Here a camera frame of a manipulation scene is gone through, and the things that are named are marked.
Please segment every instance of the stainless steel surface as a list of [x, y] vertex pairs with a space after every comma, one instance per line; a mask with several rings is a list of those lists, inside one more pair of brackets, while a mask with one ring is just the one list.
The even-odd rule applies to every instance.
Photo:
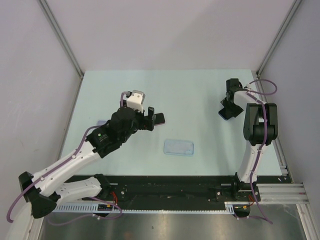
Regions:
[[[54, 227], [45, 220], [40, 240], [305, 240], [295, 205], [264, 205], [273, 225], [256, 219], [236, 220], [232, 215], [124, 214], [115, 220], [87, 217], [66, 226]], [[258, 215], [257, 207], [251, 210]], [[62, 223], [77, 213], [52, 213]]]
[[47, 1], [46, 0], [38, 0], [38, 2], [39, 2], [39, 5], [40, 5], [44, 15], [48, 19], [55, 35], [57, 36], [58, 40], [60, 41], [67, 56], [71, 60], [76, 72], [78, 73], [79, 77], [82, 79], [84, 76], [84, 73], [81, 70], [80, 65], [79, 65], [74, 53], [72, 52], [71, 47], [70, 47], [65, 35], [63, 34], [61, 28], [59, 27], [59, 24], [53, 14], [53, 12], [51, 11]]
[[293, 19], [294, 15], [297, 12], [297, 10], [298, 10], [298, 8], [299, 8], [299, 6], [300, 6], [302, 1], [303, 0], [295, 0], [294, 3], [292, 4], [291, 9], [289, 10], [288, 14], [286, 15], [286, 17], [285, 17], [285, 19], [284, 19], [279, 31], [277, 32], [277, 34], [276, 34], [276, 36], [275, 36], [270, 48], [268, 49], [266, 55], [263, 58], [262, 63], [260, 64], [260, 66], [259, 66], [259, 68], [257, 70], [258, 76], [260, 76], [261, 73], [263, 72], [267, 62], [269, 61], [272, 53], [276, 49], [278, 43], [282, 39], [287, 27], [289, 26], [291, 20]]

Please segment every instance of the metal frame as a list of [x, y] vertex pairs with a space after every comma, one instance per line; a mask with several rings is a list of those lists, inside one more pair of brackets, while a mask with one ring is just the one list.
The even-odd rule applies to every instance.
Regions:
[[291, 8], [290, 8], [289, 12], [287, 13], [287, 15], [285, 16], [285, 19], [284, 19], [280, 29], [278, 30], [271, 46], [269, 47], [268, 51], [266, 52], [266, 55], [264, 56], [262, 63], [260, 64], [259, 68], [256, 71], [256, 74], [258, 76], [260, 76], [261, 73], [263, 72], [263, 70], [265, 69], [266, 64], [268, 63], [270, 57], [272, 56], [273, 52], [275, 51], [280, 40], [284, 36], [286, 29], [288, 28], [291, 20], [293, 19], [294, 15], [296, 14], [296, 12], [299, 9], [299, 6], [301, 5], [302, 2], [303, 2], [303, 0], [295, 0], [294, 3], [291, 5]]
[[62, 48], [65, 50], [66, 55], [71, 60], [74, 69], [76, 70], [79, 77], [81, 79], [83, 79], [84, 72], [81, 70], [80, 65], [79, 65], [73, 51], [71, 50], [71, 47], [70, 47], [65, 35], [63, 34], [52, 10], [50, 9], [50, 7], [47, 3], [47, 1], [46, 0], [38, 0], [38, 3], [40, 5], [44, 15], [46, 16], [49, 24], [51, 25], [52, 30], [54, 31], [56, 37], [58, 38], [59, 42], [61, 43]]

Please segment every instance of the blue object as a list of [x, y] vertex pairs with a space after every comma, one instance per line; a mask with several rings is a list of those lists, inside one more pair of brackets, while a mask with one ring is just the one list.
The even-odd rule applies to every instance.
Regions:
[[194, 143], [192, 141], [167, 139], [164, 141], [164, 153], [179, 156], [193, 156]]
[[96, 124], [97, 125], [103, 125], [103, 124], [106, 124], [107, 121], [105, 120], [99, 120]]

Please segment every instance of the tabletop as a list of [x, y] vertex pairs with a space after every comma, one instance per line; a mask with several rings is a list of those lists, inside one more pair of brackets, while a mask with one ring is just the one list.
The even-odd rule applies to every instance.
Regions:
[[[146, 95], [144, 108], [151, 106], [155, 113], [163, 113], [165, 124], [153, 131], [138, 131], [79, 175], [234, 175], [246, 148], [245, 113], [228, 121], [218, 114], [230, 78], [238, 78], [242, 85], [253, 80], [249, 69], [86, 71], [62, 156], [78, 146], [88, 127], [110, 119], [123, 91], [138, 90]], [[193, 155], [165, 154], [166, 140], [192, 142]], [[273, 145], [265, 151], [258, 175], [281, 175]]]

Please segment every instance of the gray wall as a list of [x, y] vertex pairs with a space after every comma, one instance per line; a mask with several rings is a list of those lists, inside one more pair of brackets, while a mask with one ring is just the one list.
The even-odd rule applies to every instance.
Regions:
[[320, 223], [320, 1], [304, 1], [263, 78], [276, 82], [279, 137], [294, 180]]
[[2, 1], [0, 30], [0, 233], [5, 236], [7, 210], [20, 193], [18, 176], [57, 159], [80, 79], [36, 0]]

